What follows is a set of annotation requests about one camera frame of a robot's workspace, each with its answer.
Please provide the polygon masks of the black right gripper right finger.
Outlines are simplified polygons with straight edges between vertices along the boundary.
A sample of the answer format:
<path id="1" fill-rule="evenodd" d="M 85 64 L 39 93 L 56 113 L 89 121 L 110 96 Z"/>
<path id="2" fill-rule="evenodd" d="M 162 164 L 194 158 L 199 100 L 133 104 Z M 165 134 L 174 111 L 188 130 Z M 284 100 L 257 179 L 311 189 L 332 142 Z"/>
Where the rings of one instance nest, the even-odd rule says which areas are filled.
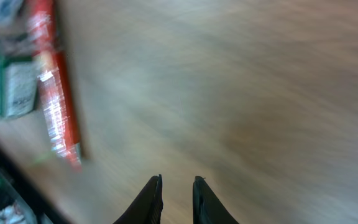
<path id="1" fill-rule="evenodd" d="M 193 223 L 239 224 L 200 176 L 193 182 Z"/>

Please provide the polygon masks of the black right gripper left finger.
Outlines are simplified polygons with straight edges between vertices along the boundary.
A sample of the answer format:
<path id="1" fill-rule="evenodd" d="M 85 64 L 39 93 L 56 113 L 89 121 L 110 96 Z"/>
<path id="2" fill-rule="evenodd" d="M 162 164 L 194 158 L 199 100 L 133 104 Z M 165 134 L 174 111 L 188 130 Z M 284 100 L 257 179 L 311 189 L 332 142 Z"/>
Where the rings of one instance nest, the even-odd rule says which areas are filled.
<path id="1" fill-rule="evenodd" d="M 162 176 L 152 176 L 127 210 L 113 224 L 161 224 Z"/>

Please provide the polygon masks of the red coffee stick sachet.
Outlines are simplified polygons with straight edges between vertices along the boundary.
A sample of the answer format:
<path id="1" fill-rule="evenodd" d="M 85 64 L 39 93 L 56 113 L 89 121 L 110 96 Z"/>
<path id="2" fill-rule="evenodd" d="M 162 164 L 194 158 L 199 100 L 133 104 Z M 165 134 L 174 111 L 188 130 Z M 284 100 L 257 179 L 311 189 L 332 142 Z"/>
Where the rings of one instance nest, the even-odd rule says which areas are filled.
<path id="1" fill-rule="evenodd" d="M 57 2 L 31 2 L 28 22 L 38 63 L 40 99 L 52 151 L 72 167 L 81 167 L 81 136 L 70 86 Z"/>

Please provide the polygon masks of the green gum pack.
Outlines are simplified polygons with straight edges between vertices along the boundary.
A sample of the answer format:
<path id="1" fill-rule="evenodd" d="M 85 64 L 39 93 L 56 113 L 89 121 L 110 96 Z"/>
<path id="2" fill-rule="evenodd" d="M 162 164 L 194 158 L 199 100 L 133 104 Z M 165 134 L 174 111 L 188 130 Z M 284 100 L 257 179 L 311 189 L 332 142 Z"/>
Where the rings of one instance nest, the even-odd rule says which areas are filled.
<path id="1" fill-rule="evenodd" d="M 0 35 L 0 118 L 32 112 L 37 97 L 35 45 L 28 34 Z"/>

